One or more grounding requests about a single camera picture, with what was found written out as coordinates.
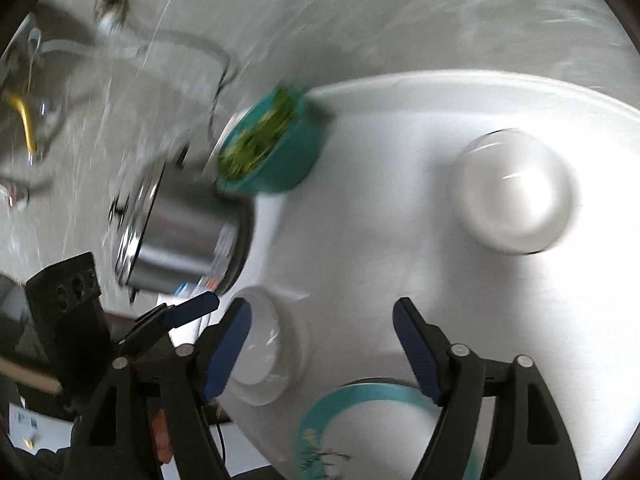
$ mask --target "green vegetables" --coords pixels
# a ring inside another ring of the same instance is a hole
[[[229,180],[239,180],[255,170],[276,147],[295,118],[296,99],[278,85],[267,112],[251,128],[243,128],[220,154],[220,171]]]

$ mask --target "white table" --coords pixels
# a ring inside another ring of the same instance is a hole
[[[261,408],[225,391],[233,420],[297,478],[294,435],[318,397],[359,378],[412,379],[391,322],[394,301],[409,296],[482,357],[532,356],[584,480],[601,479],[640,420],[640,112],[564,83],[480,71],[381,76],[311,96],[336,114],[330,140],[299,187],[257,200],[250,256],[219,312],[239,289],[263,286],[306,326],[308,367]],[[486,250],[450,210],[457,153],[512,126],[555,149],[578,182],[571,230],[546,253]]]

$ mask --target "teal bowl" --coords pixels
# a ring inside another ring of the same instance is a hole
[[[216,179],[216,187],[222,192],[258,194],[280,193],[296,187],[318,160],[323,144],[323,132],[319,121],[312,117],[307,99],[292,91],[297,99],[296,118],[291,121],[271,153],[251,173],[237,180]],[[220,153],[234,141],[244,128],[251,128],[269,110],[275,91],[255,105],[224,140]]]

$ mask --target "teal-rimmed plate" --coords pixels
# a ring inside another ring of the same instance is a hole
[[[302,480],[410,480],[440,408],[401,384],[357,383],[334,390],[307,412],[295,443]],[[478,478],[472,456],[465,480]]]

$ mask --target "screw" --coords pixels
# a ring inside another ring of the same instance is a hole
[[[113,360],[113,363],[111,363],[111,366],[116,370],[122,370],[123,368],[126,368],[128,364],[129,360],[126,357],[116,357]]]
[[[453,352],[453,355],[457,355],[458,357],[466,357],[470,353],[469,348],[460,343],[456,343],[455,345],[452,345],[451,351]]]
[[[175,354],[179,357],[187,357],[187,355],[193,354],[193,345],[188,343],[180,345],[175,349]]]
[[[66,298],[66,288],[59,285],[56,289],[56,296],[58,297],[58,309],[60,312],[66,312],[69,308],[69,301]]]
[[[519,355],[517,361],[523,368],[531,368],[533,366],[533,359],[527,355]]]

